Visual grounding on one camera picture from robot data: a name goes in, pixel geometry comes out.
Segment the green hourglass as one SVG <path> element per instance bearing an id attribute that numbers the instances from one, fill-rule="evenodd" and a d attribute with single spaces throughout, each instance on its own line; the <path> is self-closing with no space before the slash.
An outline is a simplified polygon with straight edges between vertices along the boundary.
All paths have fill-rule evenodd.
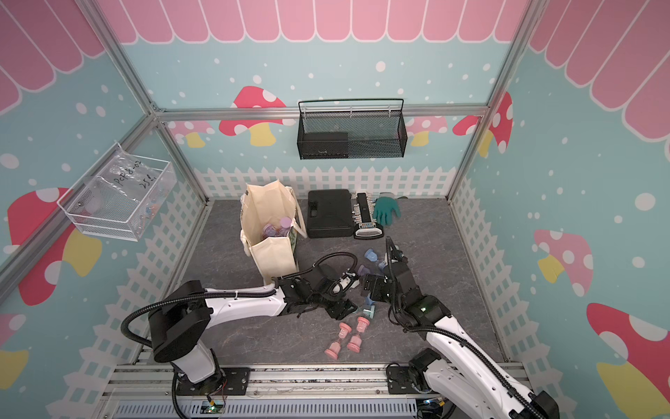
<path id="1" fill-rule="evenodd" d="M 375 306 L 364 306 L 362 308 L 362 312 L 364 316 L 368 317 L 369 319 L 373 319 L 375 314 Z"/>

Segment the purple hourglass top cluster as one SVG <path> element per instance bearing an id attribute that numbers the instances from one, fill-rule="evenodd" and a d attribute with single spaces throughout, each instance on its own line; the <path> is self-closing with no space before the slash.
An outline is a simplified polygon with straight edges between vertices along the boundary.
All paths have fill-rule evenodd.
<path id="1" fill-rule="evenodd" d="M 274 225 L 272 223 L 267 223 L 263 227 L 262 237 L 263 238 L 277 237 L 277 229 L 274 227 Z"/>

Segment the cream canvas tote bag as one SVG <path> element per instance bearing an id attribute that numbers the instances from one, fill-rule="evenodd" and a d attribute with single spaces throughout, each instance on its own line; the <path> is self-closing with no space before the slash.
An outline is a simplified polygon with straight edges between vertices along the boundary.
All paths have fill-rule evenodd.
<path id="1" fill-rule="evenodd" d="M 306 237 L 305 220 L 291 187 L 275 181 L 247 186 L 241 197 L 240 240 L 263 282 L 298 271 L 296 246 Z"/>

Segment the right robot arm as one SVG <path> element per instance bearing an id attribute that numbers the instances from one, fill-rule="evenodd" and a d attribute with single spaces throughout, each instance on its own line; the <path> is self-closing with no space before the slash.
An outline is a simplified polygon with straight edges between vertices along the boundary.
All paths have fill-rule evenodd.
<path id="1" fill-rule="evenodd" d="M 390 321 L 429 344 L 417 359 L 422 381 L 473 418 L 559 418 L 558 403 L 545 391 L 521 384 L 499 366 L 460 325 L 441 300 L 415 282 L 408 259 L 386 238 L 386 266 L 368 275 L 363 289 L 389 305 Z"/>

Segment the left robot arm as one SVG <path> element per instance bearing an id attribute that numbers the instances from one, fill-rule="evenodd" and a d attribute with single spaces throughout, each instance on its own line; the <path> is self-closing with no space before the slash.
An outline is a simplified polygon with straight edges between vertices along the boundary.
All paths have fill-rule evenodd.
<path id="1" fill-rule="evenodd" d="M 238 290 L 184 283 L 165 300 L 137 309 L 120 324 L 127 339 L 151 347 L 154 360 L 173 366 L 176 379 L 198 387 L 221 385 L 223 370 L 204 345 L 205 331 L 239 319 L 280 317 L 324 309 L 336 321 L 357 310 L 347 298 L 359 279 L 358 258 L 346 251 L 327 254 L 310 268 L 273 278 L 268 286 Z"/>

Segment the blue hourglass upper right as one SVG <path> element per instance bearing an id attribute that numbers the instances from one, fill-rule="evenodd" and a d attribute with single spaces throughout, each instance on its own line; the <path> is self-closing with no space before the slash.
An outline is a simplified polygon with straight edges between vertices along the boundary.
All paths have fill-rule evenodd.
<path id="1" fill-rule="evenodd" d="M 387 267 L 387 259 L 384 255 L 381 255 L 374 251 L 373 249 L 368 249 L 364 254 L 365 259 L 379 268 L 380 271 L 383 271 Z"/>

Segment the black plastic case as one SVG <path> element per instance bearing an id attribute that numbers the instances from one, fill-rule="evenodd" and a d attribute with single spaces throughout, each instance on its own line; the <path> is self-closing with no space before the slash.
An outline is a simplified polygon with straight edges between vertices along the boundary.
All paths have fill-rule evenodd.
<path id="1" fill-rule="evenodd" d="M 309 238 L 352 237 L 352 196 L 349 190 L 311 190 L 307 199 Z"/>

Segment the black bit holder strip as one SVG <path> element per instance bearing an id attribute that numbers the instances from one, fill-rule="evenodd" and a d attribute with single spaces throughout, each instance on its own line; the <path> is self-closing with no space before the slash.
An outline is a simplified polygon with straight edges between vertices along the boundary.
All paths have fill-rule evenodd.
<path id="1" fill-rule="evenodd" d="M 384 237 L 384 230 L 374 216 L 374 200 L 366 192 L 356 194 L 352 206 L 352 219 L 355 224 L 353 237 L 359 240 L 373 240 Z"/>

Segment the green rubber glove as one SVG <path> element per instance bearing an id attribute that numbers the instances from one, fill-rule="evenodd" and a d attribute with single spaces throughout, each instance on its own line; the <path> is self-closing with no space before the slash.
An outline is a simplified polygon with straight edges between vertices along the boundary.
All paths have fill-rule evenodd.
<path id="1" fill-rule="evenodd" d="M 395 197 L 380 195 L 375 201 L 373 216 L 382 226 L 392 225 L 394 218 L 401 217 L 401 209 Z"/>

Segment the black box in basket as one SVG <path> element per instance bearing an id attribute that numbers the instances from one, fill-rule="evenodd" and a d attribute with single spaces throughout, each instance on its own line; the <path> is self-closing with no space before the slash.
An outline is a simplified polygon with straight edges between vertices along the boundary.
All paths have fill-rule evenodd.
<path id="1" fill-rule="evenodd" d="M 349 140 L 346 132 L 313 132 L 298 136 L 298 153 L 303 160 L 347 159 Z"/>

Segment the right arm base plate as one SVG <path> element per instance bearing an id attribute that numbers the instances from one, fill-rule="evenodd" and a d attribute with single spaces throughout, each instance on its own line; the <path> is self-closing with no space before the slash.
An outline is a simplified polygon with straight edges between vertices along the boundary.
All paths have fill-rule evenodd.
<path id="1" fill-rule="evenodd" d="M 387 389 L 391 395 L 453 396 L 457 390 L 461 390 L 461 383 L 446 362 L 436 361 L 425 368 L 392 363 L 386 366 L 385 373 Z"/>

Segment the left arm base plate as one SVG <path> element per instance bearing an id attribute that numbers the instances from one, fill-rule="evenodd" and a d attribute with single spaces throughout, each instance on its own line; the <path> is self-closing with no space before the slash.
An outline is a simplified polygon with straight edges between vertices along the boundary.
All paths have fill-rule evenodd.
<path id="1" fill-rule="evenodd" d="M 250 383 L 250 368 L 219 368 L 211 377 L 203 382 L 193 384 L 186 375 L 177 379 L 176 394 L 178 396 L 245 396 Z"/>

